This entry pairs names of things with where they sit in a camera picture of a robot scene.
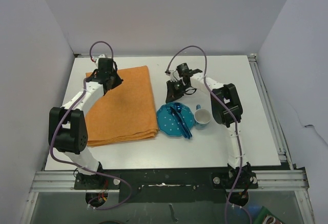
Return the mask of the blue polka dot plate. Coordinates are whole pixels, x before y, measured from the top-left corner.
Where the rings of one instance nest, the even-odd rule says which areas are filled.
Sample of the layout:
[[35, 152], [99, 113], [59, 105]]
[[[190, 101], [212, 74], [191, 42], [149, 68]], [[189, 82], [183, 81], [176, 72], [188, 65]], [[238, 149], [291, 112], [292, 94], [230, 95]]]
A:
[[170, 137], [191, 139], [191, 129], [194, 126], [194, 114], [191, 109], [177, 102], [162, 105], [156, 111], [158, 128]]

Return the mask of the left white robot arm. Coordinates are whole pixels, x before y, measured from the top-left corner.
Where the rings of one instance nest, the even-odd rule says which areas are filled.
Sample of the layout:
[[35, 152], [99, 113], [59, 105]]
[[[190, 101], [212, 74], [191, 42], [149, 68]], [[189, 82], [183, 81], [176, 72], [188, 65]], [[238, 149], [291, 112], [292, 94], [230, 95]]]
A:
[[98, 57], [96, 69], [84, 78], [82, 89], [66, 104], [53, 107], [49, 112], [49, 153], [53, 160], [73, 165], [87, 175], [86, 183], [92, 188], [104, 184], [104, 173], [87, 148], [88, 131], [85, 116], [108, 91], [122, 84], [113, 58]]

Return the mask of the orange cloth placemat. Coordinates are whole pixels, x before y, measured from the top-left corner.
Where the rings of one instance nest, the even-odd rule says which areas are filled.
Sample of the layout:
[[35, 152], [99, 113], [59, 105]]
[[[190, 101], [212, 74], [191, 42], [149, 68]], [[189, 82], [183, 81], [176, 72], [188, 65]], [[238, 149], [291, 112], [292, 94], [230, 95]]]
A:
[[108, 91], [86, 115], [88, 146], [154, 138], [155, 101], [147, 66], [118, 70], [121, 85]]

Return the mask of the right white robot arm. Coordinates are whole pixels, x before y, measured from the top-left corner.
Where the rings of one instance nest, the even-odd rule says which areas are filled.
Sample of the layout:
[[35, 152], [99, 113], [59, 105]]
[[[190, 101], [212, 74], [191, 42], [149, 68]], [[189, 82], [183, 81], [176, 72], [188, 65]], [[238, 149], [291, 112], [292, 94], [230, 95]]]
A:
[[243, 108], [235, 85], [213, 80], [199, 69], [190, 69], [186, 63], [178, 65], [175, 71], [167, 69], [165, 74], [170, 77], [167, 81], [166, 103], [182, 98], [190, 88], [210, 95], [214, 120], [226, 126], [229, 132], [228, 165], [234, 169], [246, 166], [248, 160], [238, 129]]

